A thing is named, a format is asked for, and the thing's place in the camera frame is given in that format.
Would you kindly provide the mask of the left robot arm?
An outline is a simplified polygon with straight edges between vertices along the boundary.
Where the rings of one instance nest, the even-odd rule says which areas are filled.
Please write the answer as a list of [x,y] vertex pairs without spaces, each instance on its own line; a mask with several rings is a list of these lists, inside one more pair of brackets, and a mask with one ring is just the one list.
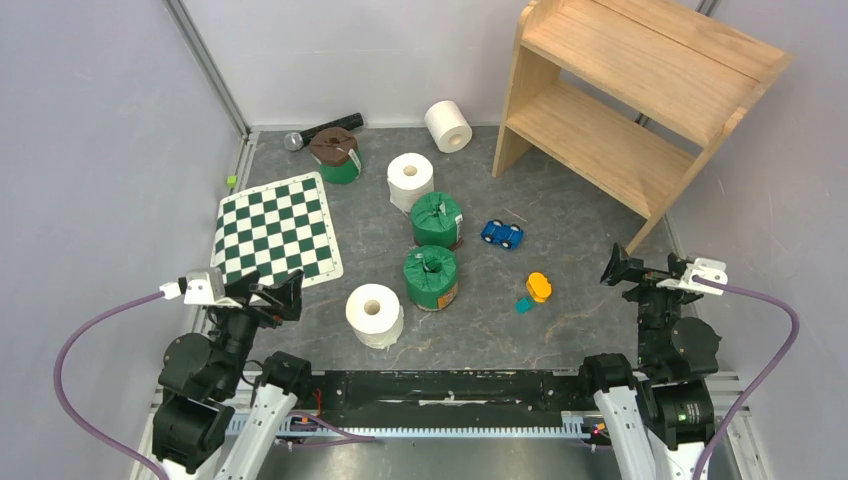
[[153,418],[152,453],[171,479],[254,479],[286,416],[314,394],[311,364],[277,351],[267,357],[253,387],[247,425],[226,459],[220,457],[236,395],[261,328],[297,322],[302,312],[303,270],[263,285],[257,271],[225,283],[209,267],[161,286],[165,298],[205,308],[214,328],[173,340],[158,383],[162,403]]

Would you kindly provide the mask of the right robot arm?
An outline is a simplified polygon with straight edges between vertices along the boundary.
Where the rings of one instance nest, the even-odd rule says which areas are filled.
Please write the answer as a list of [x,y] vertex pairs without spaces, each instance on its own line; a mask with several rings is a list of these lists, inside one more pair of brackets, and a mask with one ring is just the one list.
[[704,297],[685,281],[692,264],[671,253],[667,270],[645,266],[614,244],[600,282],[632,283],[637,361],[619,353],[588,356],[579,368],[580,400],[598,408],[624,479],[704,479],[716,433],[706,379],[718,370],[720,336],[685,305]]

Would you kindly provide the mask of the brown-topped green paper roll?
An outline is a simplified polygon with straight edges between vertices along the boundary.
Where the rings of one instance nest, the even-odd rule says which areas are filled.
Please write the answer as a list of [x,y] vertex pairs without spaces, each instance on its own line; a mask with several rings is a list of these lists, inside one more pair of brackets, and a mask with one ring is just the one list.
[[362,171],[362,159],[356,137],[344,128],[330,128],[316,135],[309,144],[323,180],[344,185],[354,182]]

